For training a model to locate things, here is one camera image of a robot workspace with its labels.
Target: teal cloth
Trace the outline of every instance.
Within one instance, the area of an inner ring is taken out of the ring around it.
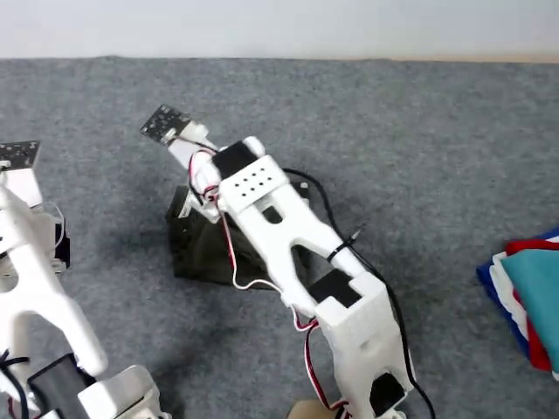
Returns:
[[[534,328],[559,372],[559,251],[525,250],[502,259]]]

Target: blue cloth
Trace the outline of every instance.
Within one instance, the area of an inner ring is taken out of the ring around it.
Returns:
[[[559,236],[559,226],[555,227],[553,230],[541,234],[540,236],[537,236],[536,238],[548,239],[556,236]],[[499,307],[501,315],[507,320],[508,326],[510,327],[513,336],[516,338],[516,341],[518,342],[518,345],[522,353],[524,354],[524,356],[529,358],[528,341],[524,339],[524,336],[522,336],[521,331],[518,329],[518,326],[514,322],[510,313],[500,303],[499,296],[497,295],[497,291],[495,291],[495,288],[493,286],[493,281],[491,280],[491,274],[489,273],[489,268],[492,265],[493,265],[493,260],[490,259],[488,262],[478,266],[478,268],[476,269],[476,272],[478,274],[478,279],[480,280],[480,283],[485,288],[487,296]]]
[[[559,372],[559,251],[524,250],[502,263]]]

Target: white wall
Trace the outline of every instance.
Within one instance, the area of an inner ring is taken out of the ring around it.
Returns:
[[[0,0],[0,57],[559,56],[559,0]]]

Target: white wire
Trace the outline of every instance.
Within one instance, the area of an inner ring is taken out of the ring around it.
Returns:
[[[55,210],[59,213],[60,222],[62,223],[59,239],[56,241],[56,244],[54,245],[54,247],[50,250],[50,251],[55,251],[60,246],[60,244],[62,243],[62,240],[64,239],[64,234],[66,232],[66,220],[64,219],[64,214],[62,214],[62,211],[60,210],[59,206],[56,203],[48,202],[48,203],[43,203],[43,205],[53,206],[55,208]]]
[[[303,327],[299,326],[299,323],[300,323],[299,315],[297,314],[297,311],[295,310],[295,307],[290,306],[289,308],[291,308],[291,311],[293,313],[293,326],[295,327],[295,330],[297,332],[306,332],[308,329],[310,329],[313,326],[315,321],[311,321]]]
[[[231,260],[231,268],[233,269],[233,276],[231,279],[233,286],[238,290],[244,291],[244,290],[248,290],[249,288],[251,288],[256,284],[263,284],[263,285],[268,285],[269,287],[273,288],[275,291],[281,294],[281,290],[276,284],[270,281],[266,281],[265,279],[254,279],[252,282],[249,282],[247,285],[241,285],[237,282],[237,257],[235,256],[235,249],[233,248],[233,242],[231,240],[231,231],[229,230],[229,225],[227,223],[227,219],[225,218],[224,213],[221,211],[220,208],[217,208],[217,210],[219,211],[219,215],[221,216],[221,219],[224,224],[225,239],[227,240],[227,249],[229,251],[229,258]]]

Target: red wire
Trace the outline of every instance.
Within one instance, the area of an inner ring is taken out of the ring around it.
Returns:
[[[16,412],[14,412],[14,399],[11,397],[8,397],[8,413],[13,419],[17,419]]]
[[[306,330],[308,330],[308,328],[310,328],[311,326],[317,325],[318,326],[318,320],[315,318],[312,318],[308,321],[308,323],[306,323],[306,325],[303,325],[300,322],[299,319],[299,314],[295,313],[295,322],[297,323],[297,327],[300,329],[300,332],[305,332]]]
[[[315,322],[308,329],[307,336],[305,337],[305,363],[307,364],[308,377],[311,380],[311,383],[313,384],[314,387],[314,391],[316,392],[316,395],[318,395],[318,398],[320,399],[322,405],[328,410],[337,410],[342,406],[348,404],[348,402],[346,402],[345,400],[340,400],[334,403],[333,405],[330,405],[330,403],[328,402],[328,398],[326,397],[326,394],[324,393],[324,390],[322,389],[322,386],[318,381],[318,377],[314,372],[313,361],[311,360],[310,337],[313,330],[316,329],[318,326],[319,326],[318,322]]]
[[[208,155],[214,155],[214,154],[215,154],[215,153],[212,153],[210,150],[206,150],[206,149],[204,149],[204,148],[201,148],[201,149],[199,149],[198,151],[196,151],[195,153],[193,153],[193,154],[190,156],[188,175],[189,175],[189,179],[190,179],[191,182],[192,182],[192,162],[194,161],[194,157],[195,157],[198,153],[206,153],[206,154],[208,154]],[[208,198],[206,198],[206,194],[207,194],[208,192],[211,192],[212,190],[214,190],[214,189],[216,189],[216,188],[217,188],[217,185],[210,185],[210,186],[208,186],[206,189],[204,189],[204,192],[202,192],[202,194],[201,194],[202,197],[203,197],[204,199],[208,199]]]

